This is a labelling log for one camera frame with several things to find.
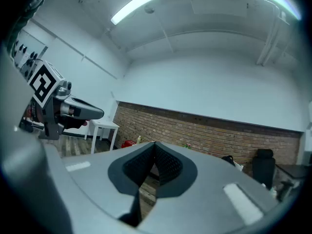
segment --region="brick wall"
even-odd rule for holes
[[[191,144],[192,150],[216,157],[232,155],[251,174],[258,148],[270,148],[277,164],[295,164],[300,133],[201,117],[121,102],[114,122],[120,126],[115,145],[141,135],[143,141]]]

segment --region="red object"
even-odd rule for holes
[[[121,148],[125,148],[125,147],[128,147],[128,146],[133,146],[135,145],[136,142],[132,141],[132,140],[126,140],[122,145],[121,145]]]

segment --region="chair headrest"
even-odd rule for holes
[[[257,157],[258,158],[272,158],[273,151],[271,149],[258,149]]]

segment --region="black chair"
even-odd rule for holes
[[[258,149],[257,157],[253,158],[253,178],[265,184],[270,190],[273,183],[275,159],[271,149]]]

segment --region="green plant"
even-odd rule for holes
[[[191,149],[191,144],[184,144],[183,147]]]

